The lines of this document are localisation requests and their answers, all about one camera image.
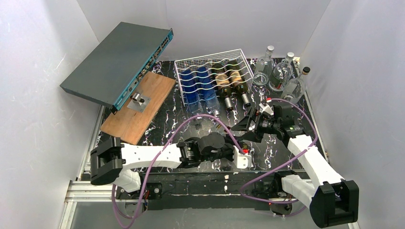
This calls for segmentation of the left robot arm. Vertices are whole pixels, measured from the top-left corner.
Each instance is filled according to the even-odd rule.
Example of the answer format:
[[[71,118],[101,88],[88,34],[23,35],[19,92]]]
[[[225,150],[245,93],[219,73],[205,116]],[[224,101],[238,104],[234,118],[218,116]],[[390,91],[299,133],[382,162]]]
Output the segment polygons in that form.
[[[164,146],[136,146],[114,137],[90,153],[90,183],[94,186],[112,184],[123,190],[129,198],[138,197],[144,175],[135,168],[167,167],[194,168],[202,162],[227,159],[238,169],[252,165],[247,148],[239,151],[242,143],[213,132],[204,137],[191,137],[185,141]]]

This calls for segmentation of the clear bottle green label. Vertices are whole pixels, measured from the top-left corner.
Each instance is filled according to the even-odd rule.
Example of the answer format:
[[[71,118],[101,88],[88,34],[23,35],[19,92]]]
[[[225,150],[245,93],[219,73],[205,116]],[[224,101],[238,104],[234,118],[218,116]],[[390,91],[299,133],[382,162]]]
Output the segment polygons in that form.
[[[274,49],[275,47],[273,45],[267,46],[264,56],[257,59],[253,84],[257,86],[264,86],[269,82],[273,69],[272,54]]]

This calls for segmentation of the clear bottle blue label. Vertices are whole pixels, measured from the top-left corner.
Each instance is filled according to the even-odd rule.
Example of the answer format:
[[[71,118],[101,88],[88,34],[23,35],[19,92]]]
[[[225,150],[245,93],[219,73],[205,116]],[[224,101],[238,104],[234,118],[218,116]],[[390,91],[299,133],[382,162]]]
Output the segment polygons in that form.
[[[309,72],[310,68],[306,66],[301,70],[297,78],[289,80],[281,94],[281,99],[296,104],[306,91],[304,77],[307,76]]]

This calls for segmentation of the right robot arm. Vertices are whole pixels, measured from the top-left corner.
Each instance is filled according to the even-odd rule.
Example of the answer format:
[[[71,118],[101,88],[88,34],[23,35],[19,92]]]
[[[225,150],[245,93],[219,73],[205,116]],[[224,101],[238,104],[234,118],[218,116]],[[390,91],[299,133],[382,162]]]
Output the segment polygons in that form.
[[[273,105],[273,113],[266,114],[264,109],[250,108],[247,115],[231,130],[244,131],[240,138],[260,143],[264,134],[276,135],[284,146],[294,155],[280,168],[298,160],[303,166],[311,183],[307,183],[292,170],[279,171],[278,168],[261,175],[250,184],[274,173],[273,192],[291,194],[310,211],[312,220],[319,228],[354,223],[358,220],[359,187],[353,180],[344,179],[325,160],[303,127],[295,122],[292,108],[294,104],[279,100]]]

